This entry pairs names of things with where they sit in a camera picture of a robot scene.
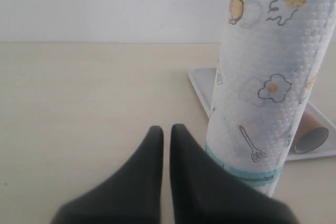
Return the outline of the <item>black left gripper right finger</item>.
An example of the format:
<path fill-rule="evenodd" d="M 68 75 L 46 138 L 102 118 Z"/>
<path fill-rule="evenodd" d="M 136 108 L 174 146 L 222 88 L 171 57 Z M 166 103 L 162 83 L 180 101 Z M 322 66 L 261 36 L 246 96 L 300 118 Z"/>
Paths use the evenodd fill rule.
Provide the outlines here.
<path fill-rule="evenodd" d="M 170 140 L 175 223 L 298 223 L 291 209 L 220 168 L 183 124 Z"/>

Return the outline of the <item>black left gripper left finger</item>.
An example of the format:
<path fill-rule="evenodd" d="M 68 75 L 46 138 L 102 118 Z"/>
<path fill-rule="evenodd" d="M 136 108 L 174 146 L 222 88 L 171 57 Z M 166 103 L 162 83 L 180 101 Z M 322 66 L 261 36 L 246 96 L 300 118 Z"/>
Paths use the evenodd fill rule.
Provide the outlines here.
<path fill-rule="evenodd" d="M 160 223 L 163 145 L 162 128 L 151 126 L 118 171 L 61 206 L 51 223 Z"/>

